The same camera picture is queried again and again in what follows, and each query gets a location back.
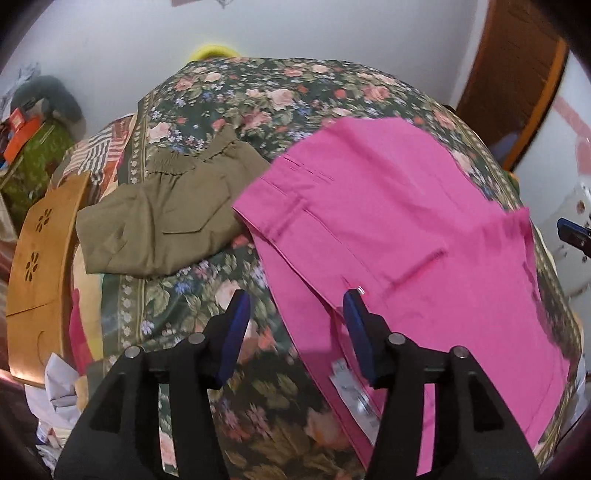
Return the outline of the striped pillow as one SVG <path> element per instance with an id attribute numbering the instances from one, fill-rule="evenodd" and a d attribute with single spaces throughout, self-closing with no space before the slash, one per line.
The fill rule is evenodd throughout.
<path id="1" fill-rule="evenodd" d="M 53 173 L 51 186 L 58 188 L 70 177 L 89 172 L 89 203 L 98 202 L 116 178 L 135 120 L 135 114 L 115 119 L 95 135 L 71 146 Z"/>

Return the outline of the orange box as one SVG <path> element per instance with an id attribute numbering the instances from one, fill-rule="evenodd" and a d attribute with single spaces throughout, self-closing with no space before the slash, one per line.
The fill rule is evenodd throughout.
<path id="1" fill-rule="evenodd" d="M 16 108 L 9 116 L 9 140 L 3 152 L 5 161 L 11 164 L 42 126 L 43 120 L 39 115 L 27 115 L 20 108 Z"/>

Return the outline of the yellow plush object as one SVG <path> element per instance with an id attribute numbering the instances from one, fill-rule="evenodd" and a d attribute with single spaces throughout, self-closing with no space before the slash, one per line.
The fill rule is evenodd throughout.
<path id="1" fill-rule="evenodd" d="M 206 44 L 190 54 L 188 62 L 205 61 L 214 58 L 236 58 L 240 54 L 235 50 L 218 44 Z"/>

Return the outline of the wooden carved headboard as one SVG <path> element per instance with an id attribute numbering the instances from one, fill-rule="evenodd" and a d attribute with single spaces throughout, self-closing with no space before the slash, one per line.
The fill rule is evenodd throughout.
<path id="1" fill-rule="evenodd" d="M 8 364 L 19 382 L 45 385 L 53 354 L 73 362 L 69 340 L 71 264 L 77 213 L 87 203 L 90 174 L 69 177 L 27 212 L 12 263 L 7 304 Z"/>

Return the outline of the green patterned bag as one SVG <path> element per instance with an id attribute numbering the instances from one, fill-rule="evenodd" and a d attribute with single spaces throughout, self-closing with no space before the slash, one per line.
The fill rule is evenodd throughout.
<path id="1" fill-rule="evenodd" d="M 66 127 L 47 121 L 18 153 L 1 178 L 1 194 L 17 229 L 28 210 L 46 193 L 49 180 L 73 145 Z"/>

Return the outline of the pink pants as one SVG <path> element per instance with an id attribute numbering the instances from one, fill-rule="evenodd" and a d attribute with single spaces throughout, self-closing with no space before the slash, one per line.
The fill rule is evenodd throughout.
<path id="1" fill-rule="evenodd" d="M 349 289 L 420 346 L 467 347 L 530 445 L 565 390 L 529 212 L 487 199 L 459 159 L 403 119 L 342 118 L 277 157 L 233 205 L 301 361 L 363 462 L 385 396 L 353 354 Z"/>

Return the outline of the wooden door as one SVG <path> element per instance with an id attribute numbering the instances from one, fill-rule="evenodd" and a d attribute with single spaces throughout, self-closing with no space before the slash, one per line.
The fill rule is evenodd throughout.
<path id="1" fill-rule="evenodd" d="M 490 1 L 457 107 L 506 171 L 518 165 L 558 90 L 569 47 L 534 1 Z"/>

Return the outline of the olive green folded pants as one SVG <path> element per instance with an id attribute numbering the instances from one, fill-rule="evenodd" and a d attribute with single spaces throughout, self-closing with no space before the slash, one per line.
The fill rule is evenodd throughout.
<path id="1" fill-rule="evenodd" d="M 167 276 L 221 251 L 242 233 L 233 202 L 269 166 L 230 126 L 198 155 L 157 149 L 143 182 L 79 211 L 87 273 Z"/>

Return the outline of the floral green bedspread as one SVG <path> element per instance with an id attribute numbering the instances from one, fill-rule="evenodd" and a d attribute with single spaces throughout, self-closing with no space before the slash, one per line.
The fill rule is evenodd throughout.
<path id="1" fill-rule="evenodd" d="M 238 368 L 211 394 L 235 479 L 353 479 L 372 445 L 332 382 L 359 375 L 339 308 L 356 288 L 416 343 L 468 347 L 541 465 L 574 392 L 581 332 L 528 210 L 483 141 L 414 87 L 351 62 L 192 62 L 138 105 L 118 172 L 140 185 L 158 149 L 235 133 L 270 163 L 238 200 L 245 234 L 147 280 L 103 279 L 107 364 L 157 350 L 252 298 Z"/>

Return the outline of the grey plush pillow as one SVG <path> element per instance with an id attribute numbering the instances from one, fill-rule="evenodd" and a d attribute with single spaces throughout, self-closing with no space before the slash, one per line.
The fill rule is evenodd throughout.
<path id="1" fill-rule="evenodd" d="M 11 100 L 11 110 L 19 109 L 25 116 L 39 115 L 56 120 L 74 137 L 85 133 L 81 107 L 64 84 L 50 75 L 36 76 L 19 86 Z"/>

